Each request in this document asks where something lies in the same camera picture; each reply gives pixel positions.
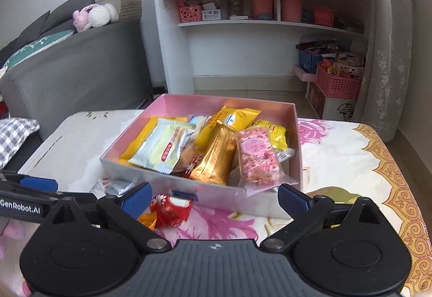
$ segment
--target gray and white checkered pillow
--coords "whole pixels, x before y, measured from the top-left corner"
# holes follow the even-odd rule
[[[0,120],[0,170],[9,162],[28,136],[39,130],[35,119],[6,118]]]

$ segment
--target gold tablecloth border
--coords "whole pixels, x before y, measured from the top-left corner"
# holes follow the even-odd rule
[[[363,150],[371,152],[380,161],[374,172],[382,175],[392,185],[390,195],[383,204],[392,208],[403,221],[399,236],[406,244],[413,260],[405,286],[409,288],[411,296],[421,290],[428,290],[432,279],[432,248],[417,202],[377,132],[365,124],[360,124],[354,130],[369,139]]]

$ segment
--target sofa armrest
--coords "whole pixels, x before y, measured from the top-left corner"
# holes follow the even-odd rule
[[[77,33],[0,79],[11,116],[38,120],[43,140],[72,114],[136,108],[152,90],[137,19]]]

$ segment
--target tile floor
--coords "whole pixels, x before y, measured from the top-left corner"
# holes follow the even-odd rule
[[[295,104],[298,117],[316,118],[314,110],[305,98],[305,92],[267,90],[197,90],[195,91],[195,94],[290,102]]]
[[[195,91],[195,94],[226,96],[226,97],[243,97],[259,100],[291,102],[295,104],[297,115],[300,118],[316,118],[314,110],[305,98],[305,93],[292,91],[264,91],[264,90],[201,90]],[[428,194],[432,196],[432,181],[420,174],[418,167],[413,164],[412,160],[407,159],[406,140],[401,140],[399,132],[391,142],[386,143],[387,148],[392,154],[394,160],[399,166],[405,180],[407,181],[414,198],[423,214],[428,231],[432,232],[432,201],[428,201]]]

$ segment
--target curtain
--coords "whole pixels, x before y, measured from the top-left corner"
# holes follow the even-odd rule
[[[410,74],[411,0],[371,0],[369,46],[353,121],[394,138]]]

